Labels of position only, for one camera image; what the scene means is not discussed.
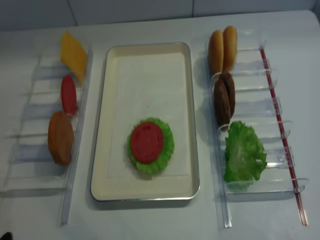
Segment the left golden bun half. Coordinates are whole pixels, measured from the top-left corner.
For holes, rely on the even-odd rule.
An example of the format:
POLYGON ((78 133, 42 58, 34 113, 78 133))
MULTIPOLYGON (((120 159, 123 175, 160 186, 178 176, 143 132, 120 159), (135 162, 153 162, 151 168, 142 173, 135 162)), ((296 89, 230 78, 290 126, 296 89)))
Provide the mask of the left golden bun half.
POLYGON ((215 30, 209 40, 208 44, 208 63, 211 73, 222 72, 224 59, 224 41, 221 30, 215 30))

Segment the brown meat patty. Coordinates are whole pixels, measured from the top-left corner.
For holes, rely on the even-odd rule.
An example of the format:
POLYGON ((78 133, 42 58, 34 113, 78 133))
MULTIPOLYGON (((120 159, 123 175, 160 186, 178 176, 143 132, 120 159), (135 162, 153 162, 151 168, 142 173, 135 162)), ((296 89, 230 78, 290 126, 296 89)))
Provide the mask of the brown meat patty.
POLYGON ((223 72, 220 77, 222 78, 227 91, 230 104, 230 116, 232 117, 234 115, 236 106, 235 83, 232 75, 229 72, 223 72))
POLYGON ((222 79, 218 79, 213 90, 214 109, 216 121, 219 126, 229 124, 231 119, 231 108, 227 89, 222 79))

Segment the brown bun in left rack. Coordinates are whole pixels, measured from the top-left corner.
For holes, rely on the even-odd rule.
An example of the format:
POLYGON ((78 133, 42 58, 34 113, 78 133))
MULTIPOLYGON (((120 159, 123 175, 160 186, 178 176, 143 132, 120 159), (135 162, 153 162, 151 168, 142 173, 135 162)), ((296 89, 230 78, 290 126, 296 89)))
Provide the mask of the brown bun in left rack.
POLYGON ((68 166, 72 160, 74 132, 70 119, 62 111, 55 112, 48 126, 48 149, 53 161, 68 166))

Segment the green lettuce leaf on tray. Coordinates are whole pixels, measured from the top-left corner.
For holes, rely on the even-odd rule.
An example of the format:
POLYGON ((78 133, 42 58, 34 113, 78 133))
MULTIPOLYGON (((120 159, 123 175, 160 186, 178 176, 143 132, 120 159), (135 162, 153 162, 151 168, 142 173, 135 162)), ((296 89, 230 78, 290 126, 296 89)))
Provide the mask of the green lettuce leaf on tray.
POLYGON ((145 119, 140 120, 130 131, 130 134, 127 137, 127 151, 128 151, 128 156, 131 160, 131 162, 133 163, 133 165, 136 167, 136 169, 144 174, 148 174, 148 175, 154 175, 154 174, 158 174, 160 172, 162 172, 168 165, 173 153, 175 150, 175 142, 174 142, 174 136, 172 133, 172 130, 170 128, 170 126, 162 121, 159 118, 156 117, 148 117, 145 119), (161 153, 159 154, 159 156, 155 159, 155 161, 153 161, 152 163, 149 164, 144 164, 144 163, 140 163, 138 162, 134 156, 132 155, 131 149, 130 149, 130 137, 131 134, 134 130, 135 127, 137 127, 140 123, 142 122, 146 122, 146 121, 151 121, 155 124, 157 124, 163 133, 163 137, 164 137, 164 143, 163 143, 163 148, 161 153))

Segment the green lettuce leaf in rack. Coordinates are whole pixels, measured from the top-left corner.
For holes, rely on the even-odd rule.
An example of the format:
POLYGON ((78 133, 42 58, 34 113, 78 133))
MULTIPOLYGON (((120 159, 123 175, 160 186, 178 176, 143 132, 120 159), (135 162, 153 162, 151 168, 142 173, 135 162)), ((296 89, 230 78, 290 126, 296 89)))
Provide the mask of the green lettuce leaf in rack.
POLYGON ((227 133, 224 180, 258 181, 267 166, 267 154, 255 130, 239 120, 230 124, 227 133))

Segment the clear acrylic right rack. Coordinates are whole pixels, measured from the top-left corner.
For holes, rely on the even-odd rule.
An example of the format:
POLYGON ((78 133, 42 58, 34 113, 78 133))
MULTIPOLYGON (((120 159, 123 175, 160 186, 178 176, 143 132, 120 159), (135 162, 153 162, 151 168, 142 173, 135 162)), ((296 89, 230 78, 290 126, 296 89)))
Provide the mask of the clear acrylic right rack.
MULTIPOLYGON (((287 198, 296 198, 287 163, 286 154, 290 154, 295 167, 292 148, 284 148, 280 133, 274 103, 279 104, 282 115, 280 99, 271 97, 267 80, 267 73, 271 73, 274 91, 277 85, 276 70, 268 66, 264 68, 260 48, 265 42, 253 30, 238 33, 237 60, 230 72, 235 82, 235 112, 229 124, 218 126, 214 109, 214 85, 219 74, 211 74, 209 70, 208 47, 209 37, 199 36, 192 40, 194 46, 200 51, 200 65, 196 72, 202 74, 205 81, 205 101, 208 105, 206 112, 208 119, 208 142, 210 145, 211 165, 213 168, 213 187, 217 207, 218 222, 225 228, 232 227, 231 202, 258 202, 287 198), (224 174, 226 169, 225 149, 228 129, 232 122, 241 121, 252 127, 264 146, 266 168, 259 180, 226 182, 224 174)), ((292 121, 283 120, 285 136, 288 137, 293 126, 292 121)), ((298 178, 298 191, 301 192, 309 183, 307 178, 298 178)))

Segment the yellow cheese slice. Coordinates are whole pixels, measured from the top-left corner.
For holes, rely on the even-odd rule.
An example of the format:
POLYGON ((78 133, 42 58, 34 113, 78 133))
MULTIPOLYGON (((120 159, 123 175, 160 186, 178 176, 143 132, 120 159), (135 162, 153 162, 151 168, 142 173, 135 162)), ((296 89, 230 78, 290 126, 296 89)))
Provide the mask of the yellow cheese slice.
POLYGON ((86 75, 88 54, 68 31, 60 39, 60 59, 82 84, 86 75))

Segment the golden bun half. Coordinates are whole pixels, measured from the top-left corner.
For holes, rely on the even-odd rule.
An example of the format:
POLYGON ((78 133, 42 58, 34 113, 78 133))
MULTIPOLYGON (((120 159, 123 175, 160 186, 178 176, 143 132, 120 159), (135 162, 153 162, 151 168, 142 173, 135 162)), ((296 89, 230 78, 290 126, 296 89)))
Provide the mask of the golden bun half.
POLYGON ((211 73, 222 72, 224 59, 224 41, 221 30, 215 30, 209 40, 208 44, 208 63, 211 73))
POLYGON ((229 72, 236 61, 238 35, 234 26, 229 25, 223 31, 223 72, 229 72))

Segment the red tomato slice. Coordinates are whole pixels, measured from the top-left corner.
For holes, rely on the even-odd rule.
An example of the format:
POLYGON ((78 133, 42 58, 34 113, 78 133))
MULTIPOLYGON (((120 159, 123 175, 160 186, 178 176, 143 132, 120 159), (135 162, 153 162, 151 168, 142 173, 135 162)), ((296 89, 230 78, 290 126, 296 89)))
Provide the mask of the red tomato slice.
POLYGON ((62 79, 60 95, 63 111, 74 116, 77 111, 77 93, 73 78, 69 74, 62 79))
POLYGON ((164 145, 161 128, 152 121, 144 121, 136 126, 130 137, 133 157, 142 164, 150 164, 160 155, 164 145))

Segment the red rod on right rack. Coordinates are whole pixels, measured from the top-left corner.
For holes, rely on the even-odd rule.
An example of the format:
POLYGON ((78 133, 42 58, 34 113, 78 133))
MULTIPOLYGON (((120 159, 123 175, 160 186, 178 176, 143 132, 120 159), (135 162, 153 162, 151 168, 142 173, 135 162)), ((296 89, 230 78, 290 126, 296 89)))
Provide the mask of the red rod on right rack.
MULTIPOLYGON (((261 58, 263 60, 263 66, 264 68, 269 71, 270 67, 268 64, 268 60, 265 54, 265 50, 264 47, 261 47, 260 49, 260 54, 261 54, 261 58)), ((272 77, 271 77, 271 73, 266 73, 266 78, 267 78, 267 82, 269 85, 269 91, 271 94, 271 97, 273 99, 277 99, 276 93, 275 93, 275 88, 272 82, 272 77)), ((288 144, 288 140, 287 137, 285 136, 285 128, 284 128, 284 122, 282 121, 282 117, 281 117, 281 111, 280 111, 280 104, 275 102, 274 104, 274 108, 276 110, 276 119, 278 122, 278 127, 279 127, 279 131, 281 134, 281 139, 282 139, 282 144, 284 148, 289 148, 289 144, 288 144)), ((297 209, 298 209, 298 213, 299 213, 299 217, 300 217, 300 221, 301 224, 303 226, 308 226, 309 225, 309 220, 308 220, 308 216, 307 213, 305 211, 305 208, 303 206, 303 201, 302 201, 302 197, 300 192, 298 191, 299 185, 298 185, 298 179, 296 176, 296 172, 295 172, 295 168, 293 166, 293 158, 290 156, 289 153, 286 154, 286 161, 289 165, 288 169, 289 169, 289 173, 290 173, 290 178, 291 178, 291 182, 292 182, 292 186, 295 192, 295 199, 296 199, 296 203, 297 203, 297 209)))

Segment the clear acrylic rack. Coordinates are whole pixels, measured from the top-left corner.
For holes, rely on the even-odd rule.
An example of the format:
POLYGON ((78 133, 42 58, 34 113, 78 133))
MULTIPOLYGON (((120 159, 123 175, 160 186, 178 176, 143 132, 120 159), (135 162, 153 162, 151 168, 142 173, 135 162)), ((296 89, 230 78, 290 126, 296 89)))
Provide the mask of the clear acrylic rack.
MULTIPOLYGON (((280 133, 274 103, 279 104, 282 115, 280 99, 271 97, 267 80, 267 73, 271 73, 274 91, 277 85, 276 70, 268 66, 264 68, 260 48, 265 42, 253 30, 238 33, 237 60, 230 72, 235 82, 235 112, 229 124, 218 126, 214 109, 214 85, 219 74, 211 74, 209 70, 208 47, 209 37, 199 36, 192 40, 194 46, 200 51, 200 65, 196 72, 202 74, 205 81, 205 101, 208 105, 206 112, 208 119, 208 142, 210 145, 211 165, 213 168, 213 187, 217 207, 218 222, 225 228, 232 227, 231 202, 258 202, 287 198, 296 198, 287 163, 286 154, 290 154, 295 167, 292 148, 284 148, 280 133), (259 180, 226 182, 224 174, 226 169, 225 149, 228 129, 232 122, 241 121, 252 127, 264 146, 266 168, 259 180)), ((283 120, 285 136, 288 137, 293 126, 292 121, 283 120)), ((301 192, 309 183, 307 178, 298 178, 298 191, 301 192)))
POLYGON ((21 96, 26 97, 18 127, 5 133, 5 140, 13 145, 8 158, 6 173, 0 179, 0 194, 11 193, 43 195, 62 193, 59 223, 69 220, 71 198, 79 156, 81 137, 88 99, 93 62, 91 47, 88 53, 84 83, 75 81, 76 112, 71 118, 74 133, 72 162, 69 166, 54 163, 48 148, 48 128, 52 114, 62 111, 61 85, 63 77, 72 72, 60 61, 59 48, 49 47, 37 56, 32 71, 31 85, 21 96))

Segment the clear acrylic left rack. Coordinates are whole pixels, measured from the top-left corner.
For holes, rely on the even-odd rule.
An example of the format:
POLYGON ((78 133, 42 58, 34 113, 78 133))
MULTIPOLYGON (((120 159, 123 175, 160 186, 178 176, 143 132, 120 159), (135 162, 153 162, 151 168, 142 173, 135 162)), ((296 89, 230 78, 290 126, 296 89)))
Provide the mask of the clear acrylic left rack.
POLYGON ((48 128, 52 114, 62 111, 61 85, 63 77, 72 72, 60 61, 59 48, 49 47, 37 56, 32 71, 31 85, 21 96, 26 97, 18 127, 5 133, 5 140, 13 145, 8 158, 6 173, 0 179, 0 194, 11 193, 43 195, 62 193, 59 223, 69 220, 71 198, 79 156, 81 137, 88 99, 93 62, 91 47, 88 53, 84 83, 75 81, 76 112, 71 118, 74 133, 72 162, 69 166, 54 163, 48 148, 48 128))

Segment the rear brown meat patty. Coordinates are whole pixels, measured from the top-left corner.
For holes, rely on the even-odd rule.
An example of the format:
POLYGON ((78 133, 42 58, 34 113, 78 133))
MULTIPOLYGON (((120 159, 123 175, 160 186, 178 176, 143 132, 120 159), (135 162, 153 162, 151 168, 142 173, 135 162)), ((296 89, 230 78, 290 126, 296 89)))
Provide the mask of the rear brown meat patty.
POLYGON ((229 72, 223 72, 220 77, 222 78, 227 91, 230 104, 230 116, 232 117, 234 115, 236 106, 235 83, 232 75, 229 72))

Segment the cream metal baking tray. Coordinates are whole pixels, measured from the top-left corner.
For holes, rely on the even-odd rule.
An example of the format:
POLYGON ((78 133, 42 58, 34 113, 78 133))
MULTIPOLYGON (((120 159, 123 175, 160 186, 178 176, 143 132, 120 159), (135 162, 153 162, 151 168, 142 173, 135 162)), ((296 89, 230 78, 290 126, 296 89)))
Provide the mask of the cream metal baking tray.
POLYGON ((112 47, 106 55, 92 197, 190 200, 199 188, 189 46, 112 47))

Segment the front brown meat patty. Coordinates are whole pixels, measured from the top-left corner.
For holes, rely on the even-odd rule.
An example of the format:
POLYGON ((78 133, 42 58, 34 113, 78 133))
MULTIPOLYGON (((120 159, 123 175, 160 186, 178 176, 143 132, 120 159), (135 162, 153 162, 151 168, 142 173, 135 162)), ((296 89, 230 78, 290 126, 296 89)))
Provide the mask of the front brown meat patty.
POLYGON ((231 108, 227 89, 222 79, 218 79, 213 90, 214 109, 216 121, 219 126, 229 124, 231 119, 231 108))

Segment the right golden bun half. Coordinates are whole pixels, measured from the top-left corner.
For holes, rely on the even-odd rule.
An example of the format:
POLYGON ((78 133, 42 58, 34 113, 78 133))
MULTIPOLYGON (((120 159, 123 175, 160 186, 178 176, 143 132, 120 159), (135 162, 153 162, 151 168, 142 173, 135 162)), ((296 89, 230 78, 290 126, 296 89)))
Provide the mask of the right golden bun half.
POLYGON ((234 26, 229 25, 223 31, 223 72, 229 72, 236 61, 238 35, 234 26))

